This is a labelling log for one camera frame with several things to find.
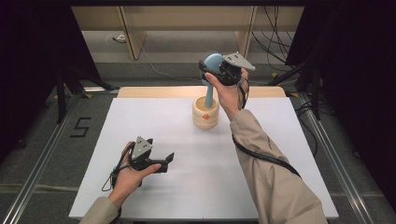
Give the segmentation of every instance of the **white tabletop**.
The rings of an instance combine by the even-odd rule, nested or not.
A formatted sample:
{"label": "white tabletop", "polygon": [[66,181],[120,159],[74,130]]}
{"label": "white tabletop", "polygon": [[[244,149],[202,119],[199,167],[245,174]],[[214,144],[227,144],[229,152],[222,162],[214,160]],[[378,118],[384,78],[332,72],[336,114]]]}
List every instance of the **white tabletop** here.
{"label": "white tabletop", "polygon": [[[193,98],[114,99],[69,214],[82,218],[120,159],[128,141],[153,138],[150,157],[175,152],[167,173],[154,174],[122,206],[133,220],[250,220],[258,217],[236,157],[230,122],[221,109],[219,123],[201,130],[192,122]],[[288,157],[304,182],[321,199],[327,218],[338,214],[306,142],[289,98],[250,98],[251,110]]]}

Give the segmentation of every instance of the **beige sleeve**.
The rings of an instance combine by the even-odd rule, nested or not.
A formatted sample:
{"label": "beige sleeve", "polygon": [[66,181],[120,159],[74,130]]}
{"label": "beige sleeve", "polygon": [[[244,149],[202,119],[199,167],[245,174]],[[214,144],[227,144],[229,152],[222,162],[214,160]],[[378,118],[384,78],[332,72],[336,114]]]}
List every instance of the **beige sleeve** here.
{"label": "beige sleeve", "polygon": [[[230,126],[235,140],[243,147],[288,162],[250,111],[236,113]],[[319,198],[299,176],[239,149],[236,153],[261,224],[327,223]]]}
{"label": "beige sleeve", "polygon": [[117,206],[106,197],[97,198],[80,224],[108,224],[119,213]]}

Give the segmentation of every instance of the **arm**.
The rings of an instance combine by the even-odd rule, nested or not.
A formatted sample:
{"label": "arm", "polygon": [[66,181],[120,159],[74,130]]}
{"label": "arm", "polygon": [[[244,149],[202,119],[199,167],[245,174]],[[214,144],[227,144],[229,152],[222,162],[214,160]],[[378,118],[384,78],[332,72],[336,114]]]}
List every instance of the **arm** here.
{"label": "arm", "polygon": [[[129,153],[126,153],[122,159],[122,163],[128,162]],[[120,170],[117,177],[116,186],[108,197],[100,197],[91,206],[84,218],[79,222],[80,224],[97,223],[108,224],[119,214],[119,210],[125,200],[131,195],[139,186],[140,182],[147,175],[155,173],[161,168],[160,164],[150,165],[142,171],[136,171],[132,167],[127,167]]]}
{"label": "arm", "polygon": [[[245,69],[242,75],[248,78]],[[218,91],[219,102],[231,122],[236,141],[249,150],[288,162],[250,111],[238,109],[237,87],[223,86],[210,74],[206,74],[206,78]],[[247,90],[248,84],[245,82],[243,87]],[[250,157],[239,149],[236,153],[260,223],[327,223],[320,200],[299,176],[281,166]]]}

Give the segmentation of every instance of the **hand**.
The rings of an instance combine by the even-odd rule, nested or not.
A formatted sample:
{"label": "hand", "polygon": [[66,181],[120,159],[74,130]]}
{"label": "hand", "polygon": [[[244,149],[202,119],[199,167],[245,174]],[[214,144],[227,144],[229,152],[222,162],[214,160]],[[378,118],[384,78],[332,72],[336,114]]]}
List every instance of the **hand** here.
{"label": "hand", "polygon": [[[242,78],[244,77],[245,79],[248,79],[248,71],[245,68],[242,68],[241,72],[242,72]],[[233,86],[222,85],[219,82],[219,80],[210,73],[205,73],[205,77],[210,82],[210,84],[212,84],[212,86],[214,86],[218,91],[220,105],[227,114],[228,119],[231,121],[233,119],[233,116],[236,114],[236,112],[239,111],[238,104],[241,104],[241,100],[242,100],[242,99],[238,99],[239,98],[238,88],[236,87],[236,85]],[[248,91],[248,83],[246,81],[244,81],[242,87],[244,88],[245,92]]]}
{"label": "hand", "polygon": [[[122,152],[127,150],[127,147],[131,144],[132,142],[129,142]],[[129,153],[126,153],[124,158],[122,159],[122,163],[128,162],[128,158]],[[111,202],[113,202],[118,208],[120,208],[125,200],[129,197],[129,195],[137,189],[143,178],[153,174],[160,168],[160,164],[153,164],[142,171],[136,171],[132,167],[127,167],[120,170],[119,176],[117,177],[116,186],[107,198]]]}

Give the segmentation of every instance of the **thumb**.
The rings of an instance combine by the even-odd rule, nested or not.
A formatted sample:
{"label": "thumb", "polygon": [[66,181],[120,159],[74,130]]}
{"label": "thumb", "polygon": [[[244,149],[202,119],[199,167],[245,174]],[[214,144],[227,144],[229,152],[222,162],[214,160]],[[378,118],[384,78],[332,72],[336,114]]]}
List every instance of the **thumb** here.
{"label": "thumb", "polygon": [[220,86],[222,86],[222,84],[219,82],[219,80],[213,76],[210,73],[205,73],[205,77],[206,79],[210,82],[210,84],[212,84],[212,86],[214,86],[216,89]]}
{"label": "thumb", "polygon": [[161,165],[159,163],[157,164],[152,164],[150,165],[148,168],[140,171],[139,173],[142,175],[142,178],[151,175],[153,173],[155,173],[156,171],[158,171],[161,168]]}

